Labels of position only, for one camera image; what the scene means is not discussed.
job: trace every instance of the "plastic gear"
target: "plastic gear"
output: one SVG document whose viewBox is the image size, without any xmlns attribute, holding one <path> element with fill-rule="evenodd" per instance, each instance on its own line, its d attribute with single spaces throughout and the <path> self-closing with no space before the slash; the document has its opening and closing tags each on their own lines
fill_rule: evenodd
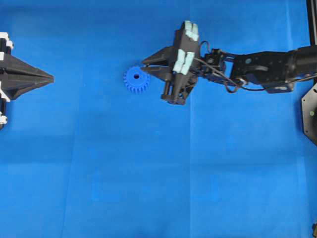
<svg viewBox="0 0 317 238">
<path fill-rule="evenodd" d="M 143 72 L 139 66 L 134 66 L 126 71 L 123 81 L 131 93 L 140 94 L 149 87 L 150 75 Z"/>
</svg>

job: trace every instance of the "robotic arm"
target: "robotic arm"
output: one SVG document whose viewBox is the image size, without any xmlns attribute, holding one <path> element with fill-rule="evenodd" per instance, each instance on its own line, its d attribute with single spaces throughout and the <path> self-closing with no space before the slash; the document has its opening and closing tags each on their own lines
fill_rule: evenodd
<svg viewBox="0 0 317 238">
<path fill-rule="evenodd" d="M 202 44 L 208 53 L 200 53 Z M 230 77 L 224 73 L 226 62 L 232 62 Z M 296 82 L 317 77 L 317 46 L 289 52 L 259 52 L 235 55 L 220 49 L 209 50 L 209 43 L 199 43 L 198 27 L 185 21 L 175 32 L 174 43 L 142 61 L 142 70 L 165 82 L 161 99 L 184 105 L 195 87 L 198 77 L 223 84 L 227 92 L 238 90 L 287 93 Z M 248 84 L 260 85 L 260 89 Z M 303 98 L 304 132 L 317 145 L 317 87 Z"/>
</svg>

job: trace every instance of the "metal bracket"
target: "metal bracket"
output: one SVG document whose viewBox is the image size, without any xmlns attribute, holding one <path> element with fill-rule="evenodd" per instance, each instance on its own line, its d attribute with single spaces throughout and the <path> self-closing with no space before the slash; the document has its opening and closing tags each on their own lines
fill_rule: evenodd
<svg viewBox="0 0 317 238">
<path fill-rule="evenodd" d="M 313 237 L 317 238 L 317 223 L 313 224 Z"/>
<path fill-rule="evenodd" d="M 304 134 L 317 145 L 317 84 L 302 98 Z"/>
</svg>

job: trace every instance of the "black cable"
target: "black cable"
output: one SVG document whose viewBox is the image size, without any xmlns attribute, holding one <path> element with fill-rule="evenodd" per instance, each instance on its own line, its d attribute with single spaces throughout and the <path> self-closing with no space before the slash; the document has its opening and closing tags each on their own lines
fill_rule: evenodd
<svg viewBox="0 0 317 238">
<path fill-rule="evenodd" d="M 270 87 L 266 87 L 266 88 L 260 88 L 260 89 L 251 89 L 251 88 L 245 88 L 243 87 L 242 85 L 239 85 L 238 83 L 234 82 L 231 78 L 228 78 L 226 75 L 224 75 L 223 72 L 219 71 L 218 69 L 212 67 L 211 65 L 209 65 L 208 63 L 206 63 L 205 61 L 203 61 L 202 59 L 198 59 L 198 58 L 194 58 L 194 60 L 197 60 L 199 61 L 200 63 L 206 65 L 208 68 L 210 68 L 212 71 L 216 72 L 217 74 L 219 74 L 223 79 L 229 81 L 230 83 L 234 84 L 236 87 L 238 88 L 242 88 L 244 90 L 247 90 L 247 91 L 251 91 L 251 92 L 260 92 L 260 91 L 264 91 L 264 90 L 267 90 L 267 89 L 270 89 L 270 88 L 275 88 L 275 87 L 282 87 L 282 86 L 285 86 L 287 84 L 290 84 L 290 83 L 296 83 L 296 82 L 302 82 L 302 81 L 307 81 L 307 80 L 311 80 L 313 78 L 316 78 L 317 77 L 317 74 L 314 74 L 312 76 L 308 76 L 308 77 L 305 77 L 305 78 L 300 78 L 300 79 L 296 79 L 296 80 L 293 80 L 293 81 L 290 81 L 290 82 L 287 82 L 287 83 L 282 83 L 280 85 L 275 85 L 275 86 L 270 86 Z M 233 92 L 236 92 L 238 91 L 238 89 L 235 88 L 234 91 L 231 91 L 230 93 L 233 93 Z"/>
<path fill-rule="evenodd" d="M 210 51 L 210 44 L 209 44 L 208 41 L 201 41 L 199 47 L 201 48 L 204 43 L 207 44 L 207 51 L 208 51 L 208 53 L 211 53 L 211 51 Z"/>
</svg>

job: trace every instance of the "blue background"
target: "blue background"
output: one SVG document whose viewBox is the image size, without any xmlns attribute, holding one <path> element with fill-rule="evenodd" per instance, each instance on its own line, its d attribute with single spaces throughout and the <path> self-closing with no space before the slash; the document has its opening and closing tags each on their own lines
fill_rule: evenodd
<svg viewBox="0 0 317 238">
<path fill-rule="evenodd" d="M 0 238 L 298 238 L 317 219 L 317 147 L 301 97 L 200 79 L 186 106 L 134 95 L 131 66 L 182 21 L 246 54 L 309 45 L 304 0 L 10 1 L 12 55 L 55 84 L 8 105 L 0 137 Z"/>
</svg>

